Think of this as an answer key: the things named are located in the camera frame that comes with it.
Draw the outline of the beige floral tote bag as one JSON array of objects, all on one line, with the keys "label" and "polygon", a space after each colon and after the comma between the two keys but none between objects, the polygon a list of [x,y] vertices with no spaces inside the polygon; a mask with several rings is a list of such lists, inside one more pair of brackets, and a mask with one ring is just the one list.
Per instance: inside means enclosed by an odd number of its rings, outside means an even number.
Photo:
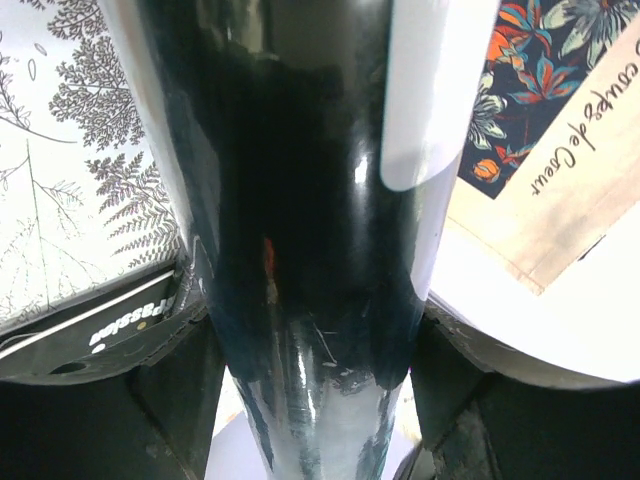
[{"label": "beige floral tote bag", "polygon": [[638,3],[503,2],[451,226],[541,294],[638,199]]}]

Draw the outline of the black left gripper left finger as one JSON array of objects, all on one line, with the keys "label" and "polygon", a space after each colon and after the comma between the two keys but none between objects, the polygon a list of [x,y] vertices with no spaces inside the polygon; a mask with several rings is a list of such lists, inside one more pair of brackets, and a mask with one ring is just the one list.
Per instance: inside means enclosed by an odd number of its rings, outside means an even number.
[{"label": "black left gripper left finger", "polygon": [[224,359],[206,312],[141,364],[65,386],[1,384],[4,479],[202,479]]}]

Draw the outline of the black shuttlecock tube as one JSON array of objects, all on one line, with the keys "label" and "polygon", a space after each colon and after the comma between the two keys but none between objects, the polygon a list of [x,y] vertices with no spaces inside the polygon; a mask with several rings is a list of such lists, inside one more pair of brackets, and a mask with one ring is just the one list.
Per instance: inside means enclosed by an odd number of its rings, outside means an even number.
[{"label": "black shuttlecock tube", "polygon": [[377,479],[499,5],[100,5],[272,479]]}]

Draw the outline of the floral table mat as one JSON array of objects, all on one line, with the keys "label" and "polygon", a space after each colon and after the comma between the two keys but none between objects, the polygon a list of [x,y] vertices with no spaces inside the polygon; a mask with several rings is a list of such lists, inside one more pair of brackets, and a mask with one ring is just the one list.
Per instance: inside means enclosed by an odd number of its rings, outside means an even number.
[{"label": "floral table mat", "polygon": [[98,3],[3,2],[2,329],[178,250]]}]

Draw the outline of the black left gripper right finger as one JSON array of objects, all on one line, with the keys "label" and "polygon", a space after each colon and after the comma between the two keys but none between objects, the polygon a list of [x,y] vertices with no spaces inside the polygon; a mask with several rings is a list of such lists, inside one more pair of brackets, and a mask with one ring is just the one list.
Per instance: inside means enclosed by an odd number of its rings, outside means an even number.
[{"label": "black left gripper right finger", "polygon": [[639,384],[538,360],[430,302],[411,381],[436,479],[636,479]]}]

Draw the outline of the black sport racket cover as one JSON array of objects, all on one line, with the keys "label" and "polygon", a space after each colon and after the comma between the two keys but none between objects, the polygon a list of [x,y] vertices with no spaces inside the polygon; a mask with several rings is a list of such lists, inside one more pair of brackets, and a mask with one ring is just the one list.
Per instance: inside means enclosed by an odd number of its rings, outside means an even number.
[{"label": "black sport racket cover", "polygon": [[27,385],[81,383],[102,359],[194,302],[175,267],[126,275],[63,302],[1,336],[1,379]]}]

